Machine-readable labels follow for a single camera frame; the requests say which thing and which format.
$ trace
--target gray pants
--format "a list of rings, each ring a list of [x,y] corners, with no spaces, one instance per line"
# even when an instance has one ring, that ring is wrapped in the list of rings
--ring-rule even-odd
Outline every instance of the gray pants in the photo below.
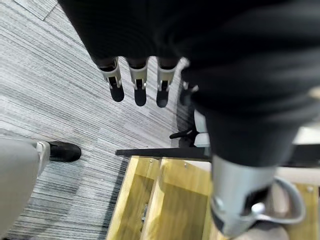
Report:
[[[23,211],[49,157],[46,141],[0,136],[0,238]]]

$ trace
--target gray striped carpet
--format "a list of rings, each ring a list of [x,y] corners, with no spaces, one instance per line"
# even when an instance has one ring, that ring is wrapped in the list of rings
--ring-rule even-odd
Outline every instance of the gray striped carpet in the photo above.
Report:
[[[102,240],[128,163],[115,150],[176,147],[169,135],[191,124],[177,104],[184,62],[167,107],[158,108],[156,60],[149,60],[147,104],[138,107],[120,59],[125,98],[116,103],[55,0],[0,4],[0,134],[82,148],[80,160],[46,167],[7,237]]]

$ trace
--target light wood panel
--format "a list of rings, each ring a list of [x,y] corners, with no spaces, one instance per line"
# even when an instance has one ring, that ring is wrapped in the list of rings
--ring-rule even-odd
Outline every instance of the light wood panel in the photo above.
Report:
[[[290,240],[319,240],[319,186],[296,184],[305,206],[306,216],[299,224],[286,225]]]
[[[151,197],[159,163],[155,159],[132,157],[126,170],[106,240],[139,240],[142,217]]]
[[[209,172],[181,160],[163,159],[140,239],[201,239],[209,182]]]

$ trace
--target black shoe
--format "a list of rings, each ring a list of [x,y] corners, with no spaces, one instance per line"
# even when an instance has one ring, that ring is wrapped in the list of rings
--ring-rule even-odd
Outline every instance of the black shoe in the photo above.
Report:
[[[81,157],[81,149],[72,143],[49,141],[50,160],[54,162],[73,162]]]

